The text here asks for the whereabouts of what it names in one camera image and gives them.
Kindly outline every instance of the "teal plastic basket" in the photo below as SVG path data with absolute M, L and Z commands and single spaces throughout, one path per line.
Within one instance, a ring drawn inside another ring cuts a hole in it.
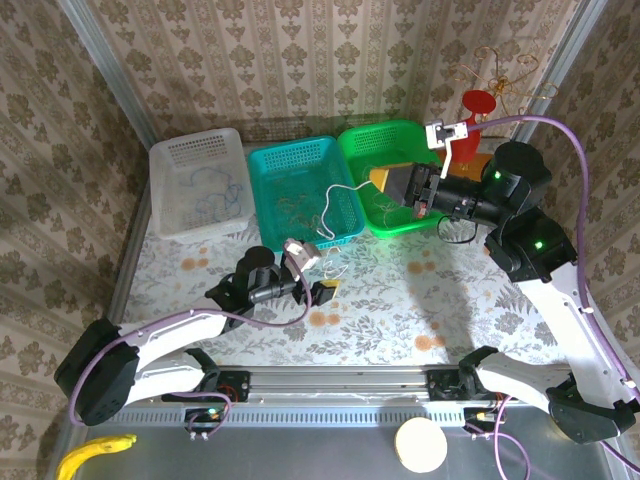
M 364 229 L 356 193 L 331 190 L 325 223 L 336 234 L 327 240 L 316 231 L 332 184 L 353 186 L 342 151 L 333 137 L 315 137 L 254 150 L 249 176 L 262 244 L 282 251 L 287 238 L 324 249 L 344 245 Z

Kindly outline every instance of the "white cable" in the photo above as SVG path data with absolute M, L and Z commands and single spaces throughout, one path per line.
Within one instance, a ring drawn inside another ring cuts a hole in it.
M 329 233 L 329 235 L 331 235 L 331 236 L 326 235 L 319 228 L 316 230 L 318 235 L 322 235 L 327 240 L 333 240 L 334 238 L 336 238 L 336 234 L 333 233 L 333 230 L 331 230 L 329 227 L 327 227 L 327 224 L 324 223 L 324 216 L 327 214 L 327 210 L 329 210 L 329 192 L 331 191 L 331 189 L 334 188 L 334 187 L 337 187 L 337 188 L 346 188 L 347 190 L 355 191 L 355 190 L 360 190 L 362 187 L 364 187 L 365 185 L 368 185 L 370 183 L 372 183 L 371 180 L 367 180 L 366 182 L 361 183 L 357 187 L 349 187 L 348 185 L 340 185 L 338 183 L 334 183 L 329 188 L 327 188 L 327 192 L 325 193 L 325 196 L 327 198 L 327 203 L 324 206 L 324 210 L 322 211 L 322 215 L 320 215 L 320 223 L 322 224 L 322 228 L 324 228 L 325 231 L 327 231 Z

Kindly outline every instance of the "black cable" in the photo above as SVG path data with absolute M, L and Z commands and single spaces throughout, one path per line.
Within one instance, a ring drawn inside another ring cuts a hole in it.
M 444 238 L 442 236 L 442 232 L 440 231 L 440 226 L 442 225 L 442 221 L 445 218 L 449 220 L 449 223 L 451 223 L 451 215 L 443 215 L 442 217 L 440 217 L 440 220 L 438 220 L 438 224 L 436 225 L 436 233 L 438 234 L 438 238 L 440 240 L 442 240 L 445 243 L 449 243 L 451 245 L 466 245 L 467 243 L 471 243 L 476 239 L 476 235 L 478 235 L 478 224 L 477 223 L 474 224 L 473 235 L 471 236 L 471 238 L 467 238 L 465 240 L 456 240 L 456 241 L 450 241 L 450 240 L 447 240 L 446 238 Z

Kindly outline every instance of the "green plastic basket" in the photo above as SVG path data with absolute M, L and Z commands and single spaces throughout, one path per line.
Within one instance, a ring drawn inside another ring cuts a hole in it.
M 427 148 L 424 127 L 409 120 L 367 125 L 347 130 L 338 143 L 356 185 L 369 180 L 372 168 L 398 163 L 437 163 L 438 156 Z M 424 228 L 434 228 L 440 217 L 432 213 L 422 220 L 412 219 L 409 207 L 398 207 L 373 185 L 358 190 L 367 227 L 378 238 L 388 238 Z

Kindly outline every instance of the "clear plastic basket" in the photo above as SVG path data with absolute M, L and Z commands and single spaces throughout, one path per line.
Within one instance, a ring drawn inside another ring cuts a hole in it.
M 152 227 L 195 243 L 235 233 L 255 213 L 240 135 L 233 128 L 157 143 L 149 152 Z

